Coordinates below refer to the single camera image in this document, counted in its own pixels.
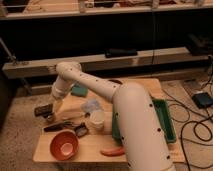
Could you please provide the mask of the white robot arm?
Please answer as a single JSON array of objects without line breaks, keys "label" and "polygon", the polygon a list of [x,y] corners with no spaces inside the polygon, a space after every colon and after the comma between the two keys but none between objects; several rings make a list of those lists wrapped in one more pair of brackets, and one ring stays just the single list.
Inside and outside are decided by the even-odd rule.
[{"label": "white robot arm", "polygon": [[52,96],[63,99],[72,84],[83,85],[113,104],[129,171],[176,171],[164,131],[146,88],[84,73],[78,62],[60,62]]}]

